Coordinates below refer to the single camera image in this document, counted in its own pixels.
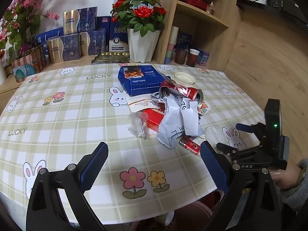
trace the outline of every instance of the plaid tablecloth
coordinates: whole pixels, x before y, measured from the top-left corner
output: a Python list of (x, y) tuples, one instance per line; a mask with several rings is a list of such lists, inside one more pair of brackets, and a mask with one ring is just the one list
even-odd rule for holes
[[(203, 129), (215, 125), (226, 134), (228, 129), (233, 142), (238, 141), (233, 131), (237, 122), (264, 122), (263, 111), (224, 73), (153, 66), (172, 78), (177, 71), (195, 77), (194, 87), (202, 89), (211, 106), (201, 117)], [(41, 167), (63, 170), (92, 153), (101, 141), (108, 144), (109, 157), (85, 197), (103, 224), (154, 217), (216, 189), (199, 157), (179, 145), (174, 150), (165, 148), (155, 132), (141, 140), (127, 130), (130, 109), (117, 79), (119, 68), (117, 64), (81, 66), (25, 80), (0, 116), (0, 191), (4, 195), (27, 208)], [(111, 97), (119, 106), (110, 103)], [(252, 134), (241, 132), (239, 138), (246, 148), (258, 144)], [(60, 195), (74, 222), (63, 190)]]

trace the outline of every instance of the gray sleeve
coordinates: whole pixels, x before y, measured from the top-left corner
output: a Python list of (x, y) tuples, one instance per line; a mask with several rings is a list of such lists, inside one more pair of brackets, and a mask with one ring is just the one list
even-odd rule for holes
[[(298, 163), (300, 168), (308, 167), (308, 159)], [(306, 169), (304, 178), (295, 192), (293, 190), (280, 190), (282, 201), (291, 209), (300, 211), (308, 197), (308, 171)]]

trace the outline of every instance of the wooden floor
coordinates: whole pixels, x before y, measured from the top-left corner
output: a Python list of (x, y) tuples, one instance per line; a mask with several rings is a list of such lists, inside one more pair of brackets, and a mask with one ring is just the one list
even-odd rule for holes
[(262, 109), (268, 98), (280, 99), (290, 159), (308, 157), (308, 34), (266, 12), (245, 10), (225, 73)]

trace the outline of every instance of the plastic bag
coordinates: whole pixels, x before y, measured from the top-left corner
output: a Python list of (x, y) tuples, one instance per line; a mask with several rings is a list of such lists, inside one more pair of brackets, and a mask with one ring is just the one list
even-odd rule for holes
[(148, 115), (145, 112), (130, 113), (128, 118), (131, 125), (128, 130), (138, 138), (146, 138), (148, 136), (147, 120)]

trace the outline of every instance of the gold tray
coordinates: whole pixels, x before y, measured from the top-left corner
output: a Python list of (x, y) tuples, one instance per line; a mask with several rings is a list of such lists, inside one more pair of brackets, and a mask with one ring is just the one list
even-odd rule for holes
[(102, 52), (92, 63), (129, 63), (129, 52)]

